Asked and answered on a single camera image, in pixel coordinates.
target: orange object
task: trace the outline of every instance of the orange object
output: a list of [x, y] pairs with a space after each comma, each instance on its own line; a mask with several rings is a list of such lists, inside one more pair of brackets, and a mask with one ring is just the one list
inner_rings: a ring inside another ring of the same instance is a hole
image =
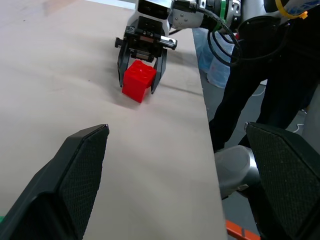
[[122, 93], [141, 103], [155, 76], [156, 70], [152, 66], [144, 64], [140, 60], [135, 60], [133, 64], [124, 72]]
[[237, 240], [260, 240], [260, 236], [258, 236], [257, 234], [245, 230], [231, 221], [226, 220], [225, 225], [228, 235]]

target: table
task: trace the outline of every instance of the table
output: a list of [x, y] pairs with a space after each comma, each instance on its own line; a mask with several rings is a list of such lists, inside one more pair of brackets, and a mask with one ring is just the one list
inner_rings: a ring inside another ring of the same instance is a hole
[[82, 0], [0, 6], [0, 215], [67, 136], [107, 123], [84, 239], [226, 239], [192, 31], [174, 35], [159, 86], [138, 104], [121, 93], [114, 47], [132, 10]]

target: red cube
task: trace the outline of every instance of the red cube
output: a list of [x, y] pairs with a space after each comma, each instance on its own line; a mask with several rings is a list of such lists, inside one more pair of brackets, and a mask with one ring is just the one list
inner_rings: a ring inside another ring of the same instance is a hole
[[141, 103], [155, 76], [156, 70], [152, 66], [135, 60], [124, 73], [122, 93]]

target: person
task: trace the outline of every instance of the person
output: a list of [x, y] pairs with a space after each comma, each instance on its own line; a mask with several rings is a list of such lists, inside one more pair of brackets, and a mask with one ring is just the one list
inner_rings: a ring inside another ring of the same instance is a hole
[[[248, 99], [265, 79], [267, 84], [256, 122], [282, 129], [289, 126], [320, 79], [319, 20], [320, 6], [317, 6], [308, 11], [306, 19], [294, 19], [287, 33], [287, 27], [280, 27], [270, 39], [239, 41], [244, 58], [264, 56], [278, 49], [282, 41], [286, 42], [270, 58], [242, 61], [231, 67], [222, 102], [209, 122], [215, 152], [224, 148]], [[239, 145], [250, 147], [248, 138], [243, 137]]]

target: floor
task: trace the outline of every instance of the floor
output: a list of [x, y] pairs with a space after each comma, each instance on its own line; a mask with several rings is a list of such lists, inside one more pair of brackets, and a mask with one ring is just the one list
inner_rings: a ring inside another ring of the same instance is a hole
[[[117, 0], [104, 0], [107, 2], [116, 2]], [[135, 3], [136, 0], [122, 0], [124, 2]], [[218, 105], [220, 104], [224, 90], [221, 88], [217, 88], [214, 85], [211, 85], [207, 82], [206, 74], [200, 71], [201, 83], [203, 88], [203, 96], [207, 109], [208, 120], [210, 121], [216, 112]], [[259, 94], [264, 90], [265, 86], [260, 85], [254, 94]], [[260, 113], [260, 105], [264, 94], [259, 96], [252, 96], [247, 102], [244, 110], [241, 113], [239, 121], [237, 123], [236, 129], [231, 137], [231, 139], [226, 143], [226, 147], [232, 147], [238, 144], [241, 138], [245, 135], [244, 124], [245, 122], [254, 122]], [[301, 124], [304, 122], [305, 113], [299, 112], [294, 121], [288, 127], [287, 130], [295, 131], [297, 129], [297, 124]], [[238, 193], [233, 193], [229, 198], [222, 201], [223, 210], [225, 214], [225, 218], [229, 221], [242, 226], [243, 228], [253, 232], [258, 233], [256, 224], [251, 213], [250, 205], [248, 200]]]

